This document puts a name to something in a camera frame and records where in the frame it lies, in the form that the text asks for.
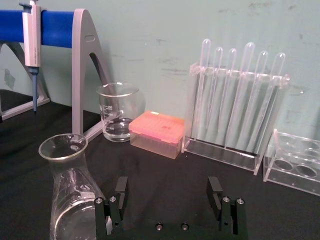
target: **pink pipette tip rack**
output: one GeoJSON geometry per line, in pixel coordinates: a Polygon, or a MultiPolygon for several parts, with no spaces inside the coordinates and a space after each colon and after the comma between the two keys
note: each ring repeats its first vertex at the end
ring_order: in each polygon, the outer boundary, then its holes
{"type": "Polygon", "coordinates": [[[146,111],[129,124],[129,131],[131,145],[175,159],[181,151],[184,120],[146,111]]]}

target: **black holder clamp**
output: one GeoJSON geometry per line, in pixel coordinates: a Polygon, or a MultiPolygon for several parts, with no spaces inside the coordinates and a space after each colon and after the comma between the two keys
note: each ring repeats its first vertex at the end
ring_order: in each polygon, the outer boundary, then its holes
{"type": "Polygon", "coordinates": [[[96,240],[248,240],[245,201],[242,198],[232,200],[223,196],[219,180],[211,176],[207,182],[207,196],[213,209],[219,230],[182,224],[162,224],[142,226],[127,231],[123,230],[123,217],[127,205],[129,189],[128,177],[118,179],[116,195],[106,203],[102,197],[94,200],[96,240]],[[107,235],[106,217],[112,220],[112,233],[107,235]]]}

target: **light blue wall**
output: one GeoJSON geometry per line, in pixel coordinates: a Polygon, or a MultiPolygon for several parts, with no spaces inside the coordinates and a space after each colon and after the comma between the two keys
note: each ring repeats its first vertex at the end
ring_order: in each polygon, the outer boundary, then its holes
{"type": "MultiPolygon", "coordinates": [[[[20,9],[18,3],[2,0],[0,8],[20,9]]],[[[179,117],[186,108],[189,66],[198,61],[203,39],[212,39],[214,47],[237,48],[240,54],[247,42],[256,43],[257,54],[284,52],[284,70],[292,86],[276,127],[320,140],[318,0],[40,0],[39,4],[54,11],[88,9],[113,78],[141,88],[147,109],[179,117]]],[[[51,100],[71,105],[71,50],[44,46],[42,70],[51,100]]],[[[0,88],[9,89],[4,81],[10,77],[8,71],[16,79],[13,90],[30,95],[27,75],[4,49],[0,88]]],[[[86,110],[99,111],[98,85],[89,63],[86,110]]]]}

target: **glass flask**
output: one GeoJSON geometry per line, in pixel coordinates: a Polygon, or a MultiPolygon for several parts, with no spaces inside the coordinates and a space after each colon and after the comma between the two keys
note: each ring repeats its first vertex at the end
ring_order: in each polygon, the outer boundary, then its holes
{"type": "Polygon", "coordinates": [[[88,171],[87,145],[82,135],[61,134],[39,147],[54,178],[50,240],[96,239],[94,200],[104,195],[88,171]]]}
{"type": "Polygon", "coordinates": [[[110,83],[96,90],[100,100],[102,132],[112,142],[130,140],[129,123],[145,111],[144,95],[131,83],[110,83]]]}

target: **black table surface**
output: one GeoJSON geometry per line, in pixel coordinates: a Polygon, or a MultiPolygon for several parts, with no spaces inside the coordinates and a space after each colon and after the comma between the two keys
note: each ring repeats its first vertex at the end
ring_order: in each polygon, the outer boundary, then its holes
{"type": "MultiPolygon", "coordinates": [[[[99,119],[85,112],[84,128],[99,119]]],[[[36,115],[30,110],[0,123],[0,240],[49,239],[53,177],[38,147],[53,135],[71,131],[71,108],[52,102],[40,106],[36,115]]],[[[208,176],[216,176],[225,195],[245,200],[249,239],[320,239],[320,197],[263,182],[262,171],[254,176],[192,153],[173,160],[129,142],[107,141],[102,134],[85,154],[107,198],[118,177],[128,176],[125,229],[157,222],[215,228],[206,184],[208,176]]]]}

